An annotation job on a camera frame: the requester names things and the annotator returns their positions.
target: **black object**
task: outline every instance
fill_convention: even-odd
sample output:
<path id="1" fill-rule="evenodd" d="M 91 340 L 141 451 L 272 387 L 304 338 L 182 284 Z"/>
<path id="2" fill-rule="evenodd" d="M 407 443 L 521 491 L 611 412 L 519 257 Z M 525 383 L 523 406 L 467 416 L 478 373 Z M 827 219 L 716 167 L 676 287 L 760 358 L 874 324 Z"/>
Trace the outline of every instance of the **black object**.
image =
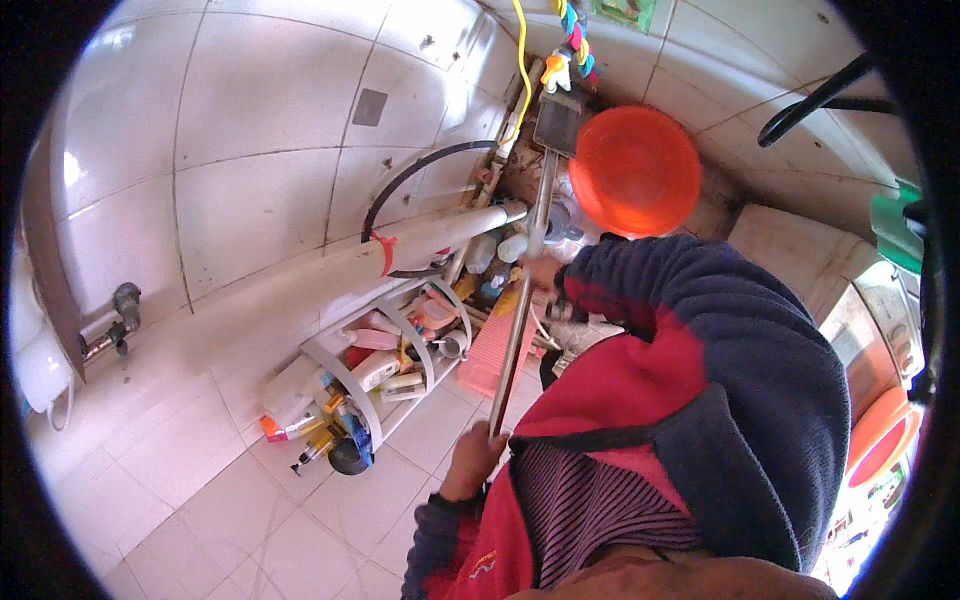
<path id="1" fill-rule="evenodd" d="M 377 194 L 376 198 L 373 199 L 373 204 L 371 204 L 370 210 L 367 211 L 367 218 L 364 219 L 363 222 L 363 230 L 360 232 L 360 243 L 365 244 L 370 241 L 371 233 L 373 232 L 373 221 L 376 219 L 377 213 L 380 212 L 380 208 L 383 208 L 383 205 L 387 202 L 387 199 L 390 198 L 390 195 L 396 192 L 396 189 L 399 188 L 405 181 L 410 179 L 414 173 L 417 173 L 420 169 L 431 162 L 440 160 L 444 156 L 450 156 L 458 152 L 463 152 L 464 150 L 496 148 L 497 145 L 498 143 L 496 140 L 492 139 L 454 144 L 452 146 L 447 146 L 446 148 L 441 148 L 436 152 L 432 152 L 423 158 L 419 158 L 417 162 L 400 171 L 400 173 L 390 180 L 390 183 L 387 183 L 387 186 L 384 187 L 379 194 Z M 423 271 L 392 271 L 388 273 L 387 276 L 396 277 L 399 279 L 415 279 L 417 277 L 434 276 L 439 272 L 440 270 L 438 269 L 424 269 Z"/>
<path id="2" fill-rule="evenodd" d="M 330 466 L 334 470 L 344 475 L 359 475 L 367 470 L 367 466 L 363 464 L 363 460 L 360 458 L 357 444 L 350 438 L 337 440 L 326 458 L 330 461 Z"/>
<path id="3" fill-rule="evenodd" d="M 803 121 L 808 114 L 817 108 L 840 108 L 844 110 L 866 110 L 897 114 L 892 102 L 875 98 L 837 98 L 837 96 L 851 85 L 863 79 L 874 68 L 867 53 L 840 69 L 833 77 L 826 80 L 813 93 L 794 103 L 774 115 L 756 137 L 756 143 L 761 148 L 767 148 L 795 125 Z"/>

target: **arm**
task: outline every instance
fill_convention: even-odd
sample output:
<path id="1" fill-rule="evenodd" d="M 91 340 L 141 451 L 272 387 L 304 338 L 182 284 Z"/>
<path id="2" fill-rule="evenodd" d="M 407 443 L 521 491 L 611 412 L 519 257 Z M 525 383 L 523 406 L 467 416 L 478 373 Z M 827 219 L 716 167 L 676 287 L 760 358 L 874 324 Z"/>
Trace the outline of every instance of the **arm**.
<path id="1" fill-rule="evenodd" d="M 440 490 L 414 511 L 417 531 L 407 554 L 404 600 L 445 597 L 473 548 L 486 499 L 483 484 L 503 454 L 508 437 L 489 440 L 488 426 L 480 420 L 457 441 Z"/>
<path id="2" fill-rule="evenodd" d="M 701 355 L 690 360 L 704 385 L 725 388 L 784 509 L 809 515 L 795 523 L 799 546 L 818 543 L 846 465 L 850 404 L 843 365 L 785 285 L 729 244 L 687 235 L 602 242 L 555 284 L 578 308 L 655 330 L 652 350 L 692 335 Z"/>

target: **toiletry bottle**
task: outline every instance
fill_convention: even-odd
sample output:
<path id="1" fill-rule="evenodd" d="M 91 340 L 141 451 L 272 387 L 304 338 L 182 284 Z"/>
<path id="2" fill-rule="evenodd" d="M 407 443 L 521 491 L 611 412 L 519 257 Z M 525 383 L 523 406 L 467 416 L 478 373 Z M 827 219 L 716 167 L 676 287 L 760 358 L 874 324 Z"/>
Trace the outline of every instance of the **toiletry bottle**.
<path id="1" fill-rule="evenodd" d="M 378 310 L 372 310 L 360 320 L 360 324 L 367 329 L 379 329 L 394 335 L 400 335 L 400 328 Z"/>
<path id="2" fill-rule="evenodd" d="M 357 365 L 352 373 L 364 392 L 369 392 L 399 370 L 400 360 L 396 352 L 377 350 Z"/>
<path id="3" fill-rule="evenodd" d="M 378 331 L 376 329 L 357 329 L 351 331 L 354 334 L 353 345 L 358 348 L 371 348 L 374 350 L 393 350 L 400 343 L 400 336 L 388 331 Z"/>

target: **ceramic tile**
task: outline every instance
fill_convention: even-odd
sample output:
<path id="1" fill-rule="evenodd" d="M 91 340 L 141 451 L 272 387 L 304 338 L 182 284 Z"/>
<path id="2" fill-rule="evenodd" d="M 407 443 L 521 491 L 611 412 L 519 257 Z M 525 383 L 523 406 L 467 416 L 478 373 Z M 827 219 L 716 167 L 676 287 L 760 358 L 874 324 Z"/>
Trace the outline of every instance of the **ceramic tile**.
<path id="1" fill-rule="evenodd" d="M 253 457 L 298 504 L 306 500 L 333 472 L 330 462 L 321 457 L 301 466 L 300 475 L 294 473 L 290 466 L 298 462 L 303 445 L 304 439 L 271 444 L 266 438 L 260 438 L 250 450 Z"/>
<path id="2" fill-rule="evenodd" d="M 248 600 L 249 596 L 230 579 L 225 579 L 204 600 Z"/>
<path id="3" fill-rule="evenodd" d="M 876 183 L 804 173 L 745 171 L 740 174 L 773 208 L 871 239 L 870 199 L 885 193 Z"/>
<path id="4" fill-rule="evenodd" d="M 400 597 L 403 580 L 373 563 L 363 563 L 335 600 L 380 600 Z"/>
<path id="5" fill-rule="evenodd" d="M 118 564 L 101 583 L 114 600 L 147 600 L 126 562 Z"/>
<path id="6" fill-rule="evenodd" d="M 481 12 L 466 58 L 450 68 L 467 82 L 480 87 L 497 101 L 505 100 L 504 94 L 511 79 L 517 73 L 516 42 L 507 35 L 489 14 Z"/>
<path id="7" fill-rule="evenodd" d="M 177 168 L 340 145 L 370 47 L 306 23 L 206 15 L 183 85 Z"/>
<path id="8" fill-rule="evenodd" d="M 290 515 L 252 558 L 288 600 L 333 598 L 363 562 L 301 510 Z"/>
<path id="9" fill-rule="evenodd" d="M 708 148 L 712 149 L 712 152 L 708 152 L 710 155 L 718 158 L 722 165 L 736 171 L 793 170 L 776 145 L 760 148 L 756 143 L 756 130 L 739 117 L 697 133 L 693 139 L 697 146 L 703 146 L 706 143 Z"/>
<path id="10" fill-rule="evenodd" d="M 774 115 L 804 97 L 805 94 L 785 94 L 747 110 L 740 118 L 759 134 Z M 847 134 L 825 110 L 807 115 L 771 148 L 776 148 L 797 171 L 873 179 L 873 173 Z"/>
<path id="11" fill-rule="evenodd" d="M 521 371 L 519 378 L 514 382 L 513 390 L 510 392 L 510 400 L 507 401 L 507 411 L 503 415 L 503 426 L 513 431 L 523 415 L 542 394 L 543 385 L 540 383 L 540 377 L 534 377 Z M 492 398 L 484 398 L 477 410 L 489 416 L 492 406 Z"/>
<path id="12" fill-rule="evenodd" d="M 435 148 L 497 138 L 507 114 L 505 103 L 467 83 L 451 84 L 446 94 L 446 112 L 437 132 Z"/>
<path id="13" fill-rule="evenodd" d="M 457 380 L 457 373 L 455 370 L 440 382 L 440 386 L 442 388 L 447 388 L 450 392 L 453 392 L 455 395 L 459 396 L 461 400 L 470 406 L 473 406 L 474 408 L 479 406 L 485 398 L 485 396 L 479 392 L 461 384 Z"/>
<path id="14" fill-rule="evenodd" d="M 57 223 L 60 258 L 81 313 L 112 310 L 113 291 L 125 281 L 142 292 L 144 324 L 186 304 L 172 189 L 170 176 L 149 180 Z"/>
<path id="15" fill-rule="evenodd" d="M 173 513 L 103 449 L 59 482 L 51 496 L 70 537 L 100 576 Z"/>
<path id="16" fill-rule="evenodd" d="M 690 4 L 762 48 L 804 83 L 833 75 L 863 52 L 827 0 L 790 2 L 776 10 L 744 10 L 735 0 L 691 0 Z"/>
<path id="17" fill-rule="evenodd" d="M 373 558 L 397 577 L 403 577 L 407 570 L 407 553 L 414 545 L 414 532 L 417 531 L 417 522 L 414 519 L 414 510 L 421 504 L 426 504 L 430 494 L 440 488 L 441 481 L 436 477 L 427 479 L 417 496 L 407 505 L 403 516 L 390 529 L 387 537 L 373 550 Z"/>
<path id="18" fill-rule="evenodd" d="M 244 12 L 278 16 L 295 21 L 322 25 L 330 29 L 365 37 L 376 38 L 390 0 L 365 2 L 363 10 L 348 2 L 316 2 L 315 0 L 210 0 L 207 12 Z"/>
<path id="19" fill-rule="evenodd" d="M 159 401 L 142 415 L 115 429 L 104 442 L 104 450 L 114 459 L 120 458 L 168 419 L 204 397 L 213 385 L 212 376 L 205 372 L 177 386 L 175 391 L 167 389 Z"/>
<path id="20" fill-rule="evenodd" d="M 554 33 L 548 33 L 549 40 L 556 48 L 561 43 L 557 38 L 556 20 L 551 20 L 550 26 Z M 599 19 L 590 23 L 588 38 L 595 65 L 602 72 L 597 86 L 600 93 L 619 103 L 642 101 L 662 40 Z"/>
<path id="21" fill-rule="evenodd" d="M 669 114 L 691 133 L 704 130 L 732 116 L 729 110 L 718 105 L 702 91 L 661 67 L 654 70 L 643 101 Z"/>
<path id="22" fill-rule="evenodd" d="M 199 396 L 175 393 L 164 402 L 176 403 L 177 408 L 118 462 L 147 489 L 178 508 L 246 448 L 212 377 Z"/>
<path id="23" fill-rule="evenodd" d="M 143 19 L 164 14 L 181 12 L 203 12 L 206 0 L 123 0 L 107 16 L 104 28 L 112 27 L 124 21 Z"/>
<path id="24" fill-rule="evenodd" d="M 87 43 L 53 134 L 52 191 L 61 219 L 135 183 L 173 169 L 180 86 L 199 14 L 103 29 Z"/>
<path id="25" fill-rule="evenodd" d="M 685 2 L 677 4 L 658 66 L 730 114 L 801 85 L 762 49 Z"/>
<path id="26" fill-rule="evenodd" d="M 135 548 L 127 556 L 127 564 L 148 600 L 193 600 L 176 575 L 150 550 Z"/>
<path id="27" fill-rule="evenodd" d="M 247 558 L 240 563 L 240 566 L 230 573 L 229 580 L 240 590 L 243 594 L 242 598 L 245 600 L 250 598 L 287 600 L 276 588 L 267 573 L 252 558 Z"/>
<path id="28" fill-rule="evenodd" d="M 427 479 L 425 472 L 385 444 L 375 460 L 359 475 L 333 473 L 303 504 L 335 535 L 368 555 Z"/>
<path id="29" fill-rule="evenodd" d="M 360 87 L 387 94 L 387 102 L 376 127 L 347 125 L 346 145 L 429 147 L 444 117 L 448 81 L 443 70 L 376 44 Z"/>
<path id="30" fill-rule="evenodd" d="M 253 446 L 263 439 L 263 427 L 260 426 L 260 423 L 255 422 L 240 433 L 240 439 L 243 440 L 247 448 Z"/>
<path id="31" fill-rule="evenodd" d="M 477 409 L 470 416 L 470 419 L 467 421 L 467 424 L 464 425 L 464 429 L 459 434 L 457 434 L 457 440 L 459 440 L 461 436 L 466 434 L 470 430 L 470 428 L 473 426 L 473 424 L 476 423 L 477 421 L 489 420 L 489 419 L 490 417 L 487 415 L 487 413 L 483 412 L 480 409 Z M 506 425 L 501 425 L 500 430 L 502 433 L 506 433 L 506 434 L 514 433 L 513 429 Z M 453 462 L 454 447 L 456 447 L 456 441 L 454 441 L 453 445 L 446 452 L 446 454 L 440 461 L 440 464 L 437 465 L 437 468 L 433 470 L 433 476 L 436 477 L 438 480 L 443 480 L 446 477 L 446 473 L 450 470 L 450 463 Z M 510 458 L 510 450 L 505 450 L 503 454 L 500 456 L 500 461 L 497 463 L 496 468 L 493 470 L 493 473 L 491 473 L 491 476 L 490 476 L 491 481 L 496 476 L 496 474 L 500 471 L 500 469 L 507 463 L 507 460 L 509 458 Z"/>
<path id="32" fill-rule="evenodd" d="M 446 388 L 436 387 L 403 420 L 387 439 L 387 444 L 432 473 L 472 414 L 472 406 Z"/>
<path id="33" fill-rule="evenodd" d="M 178 173 L 191 298 L 322 246 L 338 152 L 250 156 Z"/>
<path id="34" fill-rule="evenodd" d="M 295 510 L 249 453 L 195 494 L 180 516 L 206 555 L 232 571 Z"/>
<path id="35" fill-rule="evenodd" d="M 417 214 L 460 205 L 464 194 L 479 185 L 473 173 L 486 160 L 485 151 L 467 150 L 444 156 L 423 169 Z"/>
<path id="36" fill-rule="evenodd" d="M 342 240 L 360 233 L 373 197 L 403 169 L 428 153 L 429 150 L 420 148 L 344 148 L 333 187 L 326 239 Z M 413 216 L 411 204 L 418 204 L 415 196 L 422 179 L 423 171 L 418 171 L 391 194 L 377 213 L 376 222 L 394 223 Z"/>
<path id="37" fill-rule="evenodd" d="M 156 570 L 156 560 L 193 598 L 203 598 L 228 575 L 209 559 L 203 546 L 177 513 L 163 521 L 133 552 L 146 553 L 151 557 L 141 562 L 134 560 L 137 565 L 135 575 L 142 575 L 142 568 L 146 565 Z"/>
<path id="38" fill-rule="evenodd" d="M 461 0 L 397 0 L 376 41 L 447 69 L 467 55 L 481 14 Z"/>

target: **corner shelf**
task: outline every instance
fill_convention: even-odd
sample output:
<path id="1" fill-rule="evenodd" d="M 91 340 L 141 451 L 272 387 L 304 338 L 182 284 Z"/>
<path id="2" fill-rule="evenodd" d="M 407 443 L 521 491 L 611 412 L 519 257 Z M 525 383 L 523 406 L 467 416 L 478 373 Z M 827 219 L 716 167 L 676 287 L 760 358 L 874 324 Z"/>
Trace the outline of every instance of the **corner shelf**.
<path id="1" fill-rule="evenodd" d="M 335 324 L 327 327 L 300 345 L 300 349 L 304 353 L 330 371 L 333 376 L 347 388 L 354 406 L 360 411 L 364 424 L 370 432 L 374 452 L 382 446 L 400 424 L 410 416 L 420 402 L 443 381 L 444 377 L 453 372 L 461 362 L 459 357 L 445 358 L 439 354 L 431 353 L 428 345 L 392 302 L 393 299 L 401 294 L 410 292 L 422 286 L 424 283 L 434 283 L 452 300 L 454 306 L 460 310 L 460 318 L 467 334 L 467 348 L 469 349 L 473 342 L 473 332 L 470 326 L 467 308 L 460 299 L 457 298 L 456 294 L 453 293 L 453 289 L 450 288 L 440 276 L 404 280 L 394 289 L 368 302 L 362 308 L 346 315 L 343 319 L 340 319 Z M 399 402 L 383 402 L 378 392 L 364 392 L 350 370 L 340 362 L 340 359 L 321 344 L 320 341 L 333 331 L 356 321 L 374 309 L 379 310 L 388 319 L 393 321 L 394 324 L 400 328 L 403 335 L 410 340 L 417 354 L 420 355 L 420 363 L 423 364 L 423 374 L 426 380 L 426 394 L 423 396 L 401 400 Z"/>

